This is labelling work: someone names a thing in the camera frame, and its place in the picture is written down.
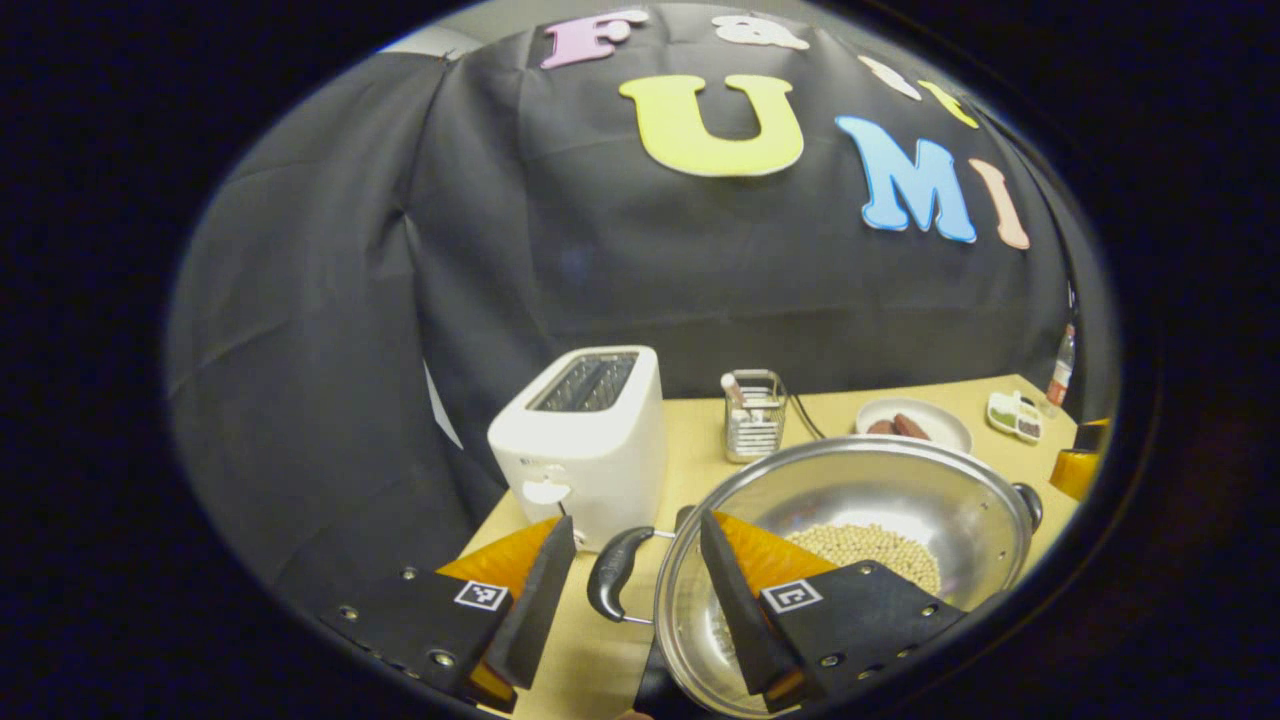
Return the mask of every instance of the pink letter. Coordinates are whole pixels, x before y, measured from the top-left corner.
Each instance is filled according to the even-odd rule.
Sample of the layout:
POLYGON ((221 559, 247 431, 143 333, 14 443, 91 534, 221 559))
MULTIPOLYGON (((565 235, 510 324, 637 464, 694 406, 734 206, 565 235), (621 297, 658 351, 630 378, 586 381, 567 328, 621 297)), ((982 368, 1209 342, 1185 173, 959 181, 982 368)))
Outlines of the pink letter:
POLYGON ((1027 237, 1027 231, 1023 229, 1023 224, 1018 220, 1014 199, 1009 196, 1009 188, 1005 187, 1005 174, 997 170, 991 163, 977 158, 970 158, 969 165, 978 170, 978 174, 982 176, 982 182, 987 183, 987 192, 991 193, 991 201, 996 205, 996 219, 1000 220, 1000 224, 996 225, 1000 240, 1005 241, 1005 245, 1019 250, 1030 247, 1032 238, 1027 237))
POLYGON ((554 24, 547 28, 547 35, 556 36, 556 47, 552 56, 543 60, 541 68, 549 70, 582 60, 608 58, 613 54, 613 42, 622 42, 631 36, 631 23, 648 19, 649 13, 644 10, 621 10, 554 24))

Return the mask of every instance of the bottle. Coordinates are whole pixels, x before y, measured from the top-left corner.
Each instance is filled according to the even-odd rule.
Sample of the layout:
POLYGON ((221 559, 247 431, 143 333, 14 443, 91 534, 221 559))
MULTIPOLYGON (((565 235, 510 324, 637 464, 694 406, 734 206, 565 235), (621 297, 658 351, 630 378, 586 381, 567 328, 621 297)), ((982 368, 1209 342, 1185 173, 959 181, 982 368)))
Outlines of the bottle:
POLYGON ((1057 416, 1062 400, 1066 398, 1066 386, 1071 383, 1071 369, 1075 366, 1075 325, 1068 323, 1062 343, 1057 346, 1057 361, 1053 364, 1053 379, 1048 382, 1044 397, 1048 405, 1044 414, 1050 418, 1057 416))

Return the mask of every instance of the small dish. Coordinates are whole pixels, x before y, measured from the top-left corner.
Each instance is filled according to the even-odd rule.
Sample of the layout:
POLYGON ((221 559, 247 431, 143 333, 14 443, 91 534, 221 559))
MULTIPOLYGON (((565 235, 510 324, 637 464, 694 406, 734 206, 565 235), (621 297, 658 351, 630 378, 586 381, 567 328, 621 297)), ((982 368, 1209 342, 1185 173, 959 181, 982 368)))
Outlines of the small dish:
POLYGON ((858 411, 854 432, 865 434, 867 429, 879 420, 892 423, 893 416, 899 413, 920 425, 924 434, 929 436, 929 442, 965 455, 973 451, 973 434, 959 418, 932 402, 913 397, 886 397, 863 405, 861 410, 858 411))
POLYGON ((991 393, 987 398, 987 424, 1033 445, 1044 433, 1039 410, 1016 391, 1012 395, 991 393))

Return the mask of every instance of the wooden table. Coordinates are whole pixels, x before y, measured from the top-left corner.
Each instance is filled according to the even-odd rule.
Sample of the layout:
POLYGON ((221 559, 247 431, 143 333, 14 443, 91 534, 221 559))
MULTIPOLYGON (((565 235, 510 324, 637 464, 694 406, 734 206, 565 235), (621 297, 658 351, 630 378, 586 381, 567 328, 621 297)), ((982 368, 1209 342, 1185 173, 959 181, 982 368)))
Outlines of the wooden table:
MULTIPOLYGON (((959 418, 973 433, 972 455, 1009 482, 1032 486, 1044 503, 1044 519, 1032 537, 1025 574, 1039 562, 1075 512, 1076 502, 1048 484, 1059 450, 1071 447, 1075 439, 1075 421, 1065 413, 1044 418, 1043 436, 1034 446, 992 429, 984 419, 987 397, 992 392, 1007 395, 1015 389, 1024 397, 1044 397, 1020 375, 1004 375, 909 388, 805 395, 801 400, 814 424, 828 437, 852 432, 858 410, 883 397, 925 400, 959 418)), ((700 502, 742 465, 724 460, 722 398, 668 400, 663 402, 663 414, 668 456, 657 528, 669 530, 681 507, 700 502)), ((783 447, 812 439, 795 409, 788 409, 783 447)), ((527 524, 508 492, 462 553, 527 524)), ((668 541, 653 538, 637 552, 635 573, 622 591, 628 615, 649 618, 653 614, 655 578, 667 547, 668 541)), ((631 707, 649 657, 653 628, 611 623, 588 605, 586 579, 595 557, 595 553, 580 552, 573 560, 534 687, 520 691, 513 714, 498 715, 517 720, 613 720, 631 707)))

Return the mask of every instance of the letter m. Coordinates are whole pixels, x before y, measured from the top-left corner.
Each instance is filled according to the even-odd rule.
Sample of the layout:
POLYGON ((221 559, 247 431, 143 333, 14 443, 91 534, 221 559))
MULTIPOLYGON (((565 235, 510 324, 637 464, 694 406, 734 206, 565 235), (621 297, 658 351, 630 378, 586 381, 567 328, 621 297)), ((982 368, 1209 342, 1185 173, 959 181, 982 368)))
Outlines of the letter m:
POLYGON ((836 126, 858 143, 867 169, 870 201, 863 206, 863 219, 873 228, 906 229, 906 211, 897 204, 902 195, 915 224, 928 231, 937 209, 938 233, 948 240, 973 242, 978 233, 969 222, 969 213, 960 193, 955 161, 941 145, 920 138, 915 146, 915 163, 878 124, 840 115, 836 126))

